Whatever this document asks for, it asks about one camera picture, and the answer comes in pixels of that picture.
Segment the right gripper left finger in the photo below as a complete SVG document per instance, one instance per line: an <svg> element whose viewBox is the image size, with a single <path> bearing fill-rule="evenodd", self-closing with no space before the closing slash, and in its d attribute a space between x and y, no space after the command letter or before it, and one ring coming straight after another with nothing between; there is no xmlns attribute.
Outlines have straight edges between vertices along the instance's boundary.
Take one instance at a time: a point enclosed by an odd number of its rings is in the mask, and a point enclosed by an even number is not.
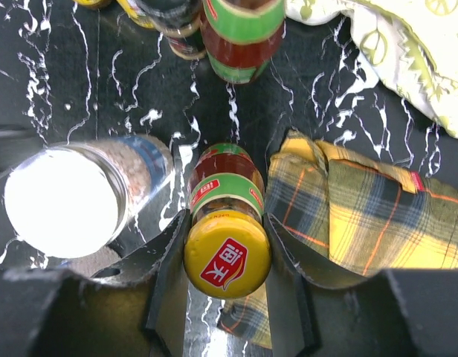
<svg viewBox="0 0 458 357"><path fill-rule="evenodd" d="M0 271L0 356L181 356L188 210L145 245L84 277Z"/></svg>

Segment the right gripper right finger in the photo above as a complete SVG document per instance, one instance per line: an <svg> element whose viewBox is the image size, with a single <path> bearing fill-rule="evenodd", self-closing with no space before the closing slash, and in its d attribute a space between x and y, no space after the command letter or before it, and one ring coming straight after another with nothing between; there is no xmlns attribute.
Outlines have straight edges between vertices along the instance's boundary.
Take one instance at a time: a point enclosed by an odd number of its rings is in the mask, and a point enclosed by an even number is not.
<svg viewBox="0 0 458 357"><path fill-rule="evenodd" d="M458 269L350 272L264 217L275 356L458 356Z"/></svg>

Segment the short green label sauce bottle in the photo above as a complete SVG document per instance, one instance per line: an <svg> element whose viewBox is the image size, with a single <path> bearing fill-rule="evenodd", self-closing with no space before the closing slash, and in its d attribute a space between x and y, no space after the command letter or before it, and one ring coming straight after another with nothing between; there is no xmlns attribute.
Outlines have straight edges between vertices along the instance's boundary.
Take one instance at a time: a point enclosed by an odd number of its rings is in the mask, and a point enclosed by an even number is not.
<svg viewBox="0 0 458 357"><path fill-rule="evenodd" d="M249 154L236 144L208 147L188 184L193 226L184 247L190 282L214 298L256 291L271 267L262 226L265 185Z"/></svg>

